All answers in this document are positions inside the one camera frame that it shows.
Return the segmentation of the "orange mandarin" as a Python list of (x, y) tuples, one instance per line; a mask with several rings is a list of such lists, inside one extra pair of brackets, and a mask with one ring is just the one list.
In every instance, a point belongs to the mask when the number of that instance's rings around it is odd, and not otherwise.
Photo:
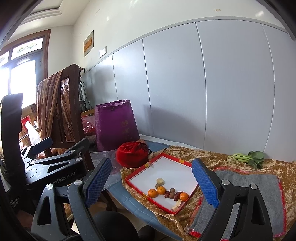
[(150, 198), (156, 198), (158, 196), (158, 192), (155, 189), (150, 189), (148, 190), (147, 195)]
[(163, 187), (163, 186), (159, 186), (159, 187), (157, 188), (157, 192), (158, 192), (158, 195), (165, 195), (165, 193), (166, 193), (166, 189), (165, 189), (165, 187)]
[(180, 196), (179, 196), (179, 199), (180, 199), (182, 202), (187, 201), (188, 198), (189, 198), (189, 194), (186, 193), (186, 192), (182, 192), (182, 193), (180, 194)]

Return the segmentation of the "pale sugarcane chunk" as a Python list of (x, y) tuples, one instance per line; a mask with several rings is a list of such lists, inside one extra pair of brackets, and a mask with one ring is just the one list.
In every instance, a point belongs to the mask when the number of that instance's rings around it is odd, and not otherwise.
[(176, 203), (176, 206), (177, 206), (177, 207), (180, 207), (181, 203), (182, 203), (182, 200), (179, 199), (179, 200), (177, 201), (177, 203)]
[(178, 211), (178, 207), (177, 206), (173, 206), (172, 208), (171, 208), (174, 212), (176, 212), (176, 211)]
[(162, 178), (157, 179), (157, 184), (158, 185), (163, 185), (164, 183), (165, 183), (165, 181)]

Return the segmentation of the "dark wooden chair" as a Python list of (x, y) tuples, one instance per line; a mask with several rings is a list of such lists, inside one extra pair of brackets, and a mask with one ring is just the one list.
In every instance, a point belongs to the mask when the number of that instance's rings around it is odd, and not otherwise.
[(65, 151), (85, 138), (81, 120), (78, 84), (80, 82), (79, 66), (72, 64), (61, 76), (58, 101), (50, 138), (51, 148)]

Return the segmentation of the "red plastic bag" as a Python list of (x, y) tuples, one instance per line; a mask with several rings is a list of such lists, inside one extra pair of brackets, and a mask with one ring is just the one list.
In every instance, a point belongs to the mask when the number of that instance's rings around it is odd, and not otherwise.
[(95, 116), (84, 116), (81, 118), (83, 131), (86, 136), (93, 136), (96, 135), (96, 128), (95, 128)]

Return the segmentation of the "grey felt mat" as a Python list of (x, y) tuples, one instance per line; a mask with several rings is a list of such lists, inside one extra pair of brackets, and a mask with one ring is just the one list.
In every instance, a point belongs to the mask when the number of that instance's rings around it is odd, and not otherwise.
[(281, 182), (273, 174), (194, 166), (202, 191), (185, 230), (201, 240), (273, 240), (287, 230)]

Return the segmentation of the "purple shopping bag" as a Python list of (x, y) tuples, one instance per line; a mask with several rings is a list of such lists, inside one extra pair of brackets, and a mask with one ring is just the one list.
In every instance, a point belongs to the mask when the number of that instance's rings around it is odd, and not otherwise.
[(139, 132), (129, 100), (98, 104), (95, 107), (96, 144), (100, 152), (139, 140)]

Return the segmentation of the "red velvet pouch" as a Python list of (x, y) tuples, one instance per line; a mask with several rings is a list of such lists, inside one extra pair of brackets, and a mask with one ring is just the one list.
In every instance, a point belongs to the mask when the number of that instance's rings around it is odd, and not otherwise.
[(119, 146), (116, 151), (117, 162), (125, 168), (139, 168), (147, 161), (150, 150), (145, 143), (127, 142)]

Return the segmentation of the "brown striped cloth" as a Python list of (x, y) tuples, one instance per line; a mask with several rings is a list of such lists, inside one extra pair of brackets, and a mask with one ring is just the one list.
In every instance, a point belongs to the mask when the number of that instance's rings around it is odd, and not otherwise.
[(50, 137), (52, 131), (62, 73), (60, 70), (36, 86), (36, 117), (41, 140)]

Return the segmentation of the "green bok choy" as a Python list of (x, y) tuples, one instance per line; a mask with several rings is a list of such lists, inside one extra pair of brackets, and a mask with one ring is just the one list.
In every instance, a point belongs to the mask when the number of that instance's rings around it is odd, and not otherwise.
[(227, 161), (238, 161), (246, 163), (252, 168), (262, 169), (264, 163), (264, 152), (261, 151), (250, 151), (248, 154), (236, 153), (227, 157)]

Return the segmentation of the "gold patterned tablecloth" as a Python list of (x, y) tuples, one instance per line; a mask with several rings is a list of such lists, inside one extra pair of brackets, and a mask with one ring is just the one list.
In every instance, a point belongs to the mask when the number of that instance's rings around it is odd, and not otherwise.
[(121, 169), (125, 189), (182, 240), (295, 240), (295, 163), (170, 147)]

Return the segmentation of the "red white tray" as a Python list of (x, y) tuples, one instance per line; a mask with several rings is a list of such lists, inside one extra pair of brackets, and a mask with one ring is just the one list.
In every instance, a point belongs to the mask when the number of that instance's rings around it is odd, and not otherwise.
[(178, 211), (174, 212), (171, 208), (176, 206), (177, 201), (165, 198), (163, 195), (158, 195), (156, 198), (148, 197), (148, 190), (155, 188), (158, 178), (162, 178), (165, 181), (163, 186), (167, 191), (175, 188), (175, 191), (186, 192), (191, 196), (198, 186), (192, 173), (192, 164), (161, 153), (125, 177), (125, 182), (149, 202), (166, 213), (178, 214), (186, 202), (182, 202), (180, 207), (178, 207)]

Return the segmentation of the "wooden framed window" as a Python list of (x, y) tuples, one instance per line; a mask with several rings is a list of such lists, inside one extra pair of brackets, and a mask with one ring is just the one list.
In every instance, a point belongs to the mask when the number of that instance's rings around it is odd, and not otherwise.
[(22, 108), (36, 101), (36, 86), (48, 77), (50, 30), (36, 32), (1, 50), (1, 97), (23, 93)]

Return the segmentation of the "white wall switch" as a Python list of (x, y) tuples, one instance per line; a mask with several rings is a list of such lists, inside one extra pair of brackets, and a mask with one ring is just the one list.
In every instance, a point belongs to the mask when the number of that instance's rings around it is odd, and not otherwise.
[(107, 46), (99, 50), (99, 57), (102, 58), (106, 54), (107, 54)]

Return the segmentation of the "wall picture frame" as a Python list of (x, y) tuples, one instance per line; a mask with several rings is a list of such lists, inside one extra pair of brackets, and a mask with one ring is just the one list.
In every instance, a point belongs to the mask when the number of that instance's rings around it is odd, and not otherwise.
[(94, 47), (94, 31), (86, 38), (83, 43), (83, 55), (84, 57), (92, 50)]

